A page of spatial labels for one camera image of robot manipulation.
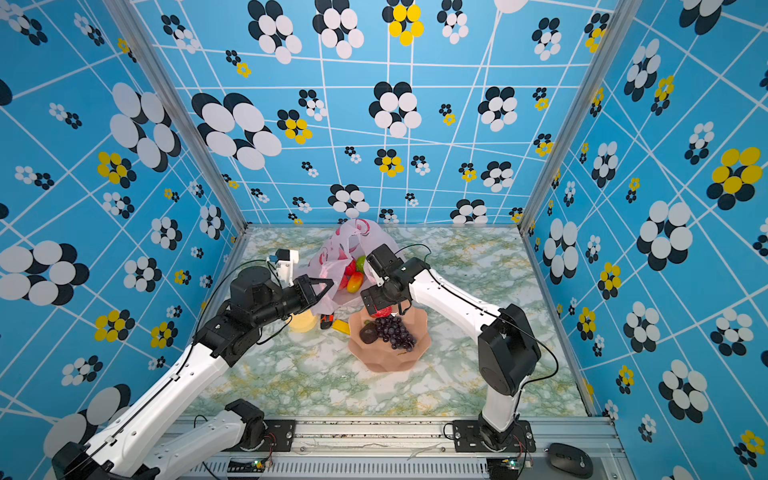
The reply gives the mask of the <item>small yellow red mango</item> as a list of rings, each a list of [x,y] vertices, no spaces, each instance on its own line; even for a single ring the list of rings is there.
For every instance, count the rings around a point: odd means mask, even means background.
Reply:
[[[357,293],[360,291],[365,280],[365,275],[362,272],[355,272],[351,274],[347,281],[346,290],[348,293]]]

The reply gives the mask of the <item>red strawberry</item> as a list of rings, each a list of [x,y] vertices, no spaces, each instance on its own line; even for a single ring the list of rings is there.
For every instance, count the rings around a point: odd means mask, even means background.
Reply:
[[[392,307],[386,307],[375,312],[372,317],[375,319],[387,318],[392,315]]]

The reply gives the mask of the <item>pink plastic bag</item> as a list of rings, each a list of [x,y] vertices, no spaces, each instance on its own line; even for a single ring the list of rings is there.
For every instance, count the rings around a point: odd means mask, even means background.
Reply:
[[[353,260],[366,256],[380,245],[387,245],[393,252],[399,249],[396,241],[377,223],[352,219],[338,226],[321,248],[300,267],[295,276],[306,274],[310,278],[330,279],[333,286],[322,299],[310,308],[314,315],[333,314],[341,307],[360,307],[359,292],[350,293],[341,287],[346,268]]]

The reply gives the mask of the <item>dark purple grape bunch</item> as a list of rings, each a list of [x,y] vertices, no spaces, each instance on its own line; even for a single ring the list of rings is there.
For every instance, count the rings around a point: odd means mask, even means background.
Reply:
[[[416,339],[400,316],[375,319],[374,324],[378,328],[379,339],[388,343],[393,350],[411,352],[414,349]]]

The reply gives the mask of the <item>dark purple plum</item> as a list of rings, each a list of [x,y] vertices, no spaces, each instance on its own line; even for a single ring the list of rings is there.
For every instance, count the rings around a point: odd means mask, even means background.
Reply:
[[[379,338],[379,331],[375,324],[369,323],[363,326],[359,332],[360,341],[365,345],[376,342]]]

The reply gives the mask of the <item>red apple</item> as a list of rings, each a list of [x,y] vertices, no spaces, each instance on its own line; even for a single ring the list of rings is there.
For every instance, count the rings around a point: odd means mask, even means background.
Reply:
[[[340,287],[342,289],[346,289],[350,280],[352,279],[352,276],[357,272],[357,263],[354,259],[352,259],[347,266],[344,269],[344,273],[342,276],[342,280],[340,283]]]

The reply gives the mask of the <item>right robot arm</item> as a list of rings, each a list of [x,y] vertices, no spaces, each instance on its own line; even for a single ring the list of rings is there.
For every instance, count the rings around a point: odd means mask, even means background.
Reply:
[[[426,261],[401,259],[387,245],[367,256],[375,284],[361,292],[368,313],[386,307],[426,306],[457,325],[476,341],[478,368],[488,385],[478,417],[487,448],[501,451],[513,440],[518,407],[541,359],[540,342],[522,308],[483,301],[443,278]]]

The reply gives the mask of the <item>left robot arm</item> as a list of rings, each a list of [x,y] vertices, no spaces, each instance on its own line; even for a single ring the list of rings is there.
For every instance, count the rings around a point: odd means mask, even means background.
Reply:
[[[159,441],[201,392],[263,343],[266,326],[311,309],[333,285],[303,274],[283,286],[267,267],[243,269],[168,373],[89,441],[68,442],[54,454],[56,478],[177,479],[224,450],[273,448],[263,411],[243,399],[173,441]]]

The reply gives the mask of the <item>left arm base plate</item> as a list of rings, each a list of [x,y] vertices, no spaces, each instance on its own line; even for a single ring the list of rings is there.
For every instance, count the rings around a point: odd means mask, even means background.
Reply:
[[[246,426],[242,438],[228,452],[286,453],[292,449],[297,421],[267,419]]]

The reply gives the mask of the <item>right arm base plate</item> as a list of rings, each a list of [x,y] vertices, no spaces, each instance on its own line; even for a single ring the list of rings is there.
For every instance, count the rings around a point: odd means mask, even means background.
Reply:
[[[451,423],[457,453],[534,453],[537,450],[531,425],[517,420],[506,430],[497,431],[483,418],[454,420]]]

